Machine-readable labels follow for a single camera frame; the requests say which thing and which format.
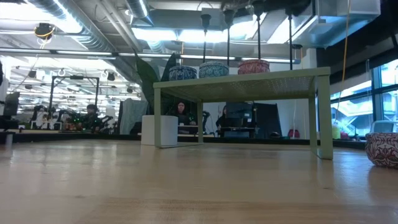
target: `blue patterned container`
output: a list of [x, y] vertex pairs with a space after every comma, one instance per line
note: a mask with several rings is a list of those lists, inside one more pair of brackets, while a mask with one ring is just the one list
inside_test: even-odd
[[169, 80], [185, 80], [197, 78], [197, 70], [189, 66], [174, 66], [170, 68]]
[[206, 62], [199, 66], [199, 78], [222, 77], [228, 74], [228, 66], [221, 62]]

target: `green table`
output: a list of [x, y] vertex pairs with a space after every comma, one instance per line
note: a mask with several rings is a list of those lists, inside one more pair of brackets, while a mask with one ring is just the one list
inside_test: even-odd
[[[306, 98], [309, 108], [311, 151], [321, 159], [333, 159], [329, 76], [330, 68], [323, 67], [154, 83], [155, 146], [162, 147], [160, 140], [161, 92], [197, 102], [198, 121], [202, 120], [203, 103]], [[318, 92], [320, 120], [321, 146], [319, 148], [317, 144], [316, 92]], [[202, 123], [198, 122], [198, 130], [202, 129]], [[198, 143], [203, 143], [201, 132], [198, 135]]]

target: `table leg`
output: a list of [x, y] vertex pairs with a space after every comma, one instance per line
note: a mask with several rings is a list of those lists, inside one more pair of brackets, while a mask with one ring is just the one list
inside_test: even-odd
[[317, 107], [315, 104], [315, 93], [308, 97], [308, 113], [310, 122], [310, 149], [315, 155], [317, 155]]
[[155, 147], [162, 147], [162, 121], [161, 121], [161, 99], [160, 88], [155, 89]]
[[318, 77], [318, 104], [320, 121], [321, 159], [333, 159], [333, 140], [331, 135], [330, 82], [329, 76]]
[[203, 143], [203, 102], [198, 101], [198, 143]]

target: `patterned ceramic pot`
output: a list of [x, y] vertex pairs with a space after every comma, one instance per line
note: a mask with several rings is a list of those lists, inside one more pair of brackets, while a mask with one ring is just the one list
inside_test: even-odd
[[366, 154], [376, 166], [398, 169], [398, 133], [369, 133]]
[[205, 62], [199, 66], [199, 78], [221, 77], [228, 74], [228, 66], [221, 62]]
[[170, 68], [170, 81], [197, 78], [197, 70], [189, 66], [174, 66]]
[[238, 75], [269, 72], [269, 62], [266, 60], [247, 60], [239, 65]]

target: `wooden floor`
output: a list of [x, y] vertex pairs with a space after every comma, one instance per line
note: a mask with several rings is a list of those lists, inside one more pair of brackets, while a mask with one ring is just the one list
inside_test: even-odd
[[398, 170], [363, 151], [132, 141], [0, 150], [0, 223], [398, 223]]

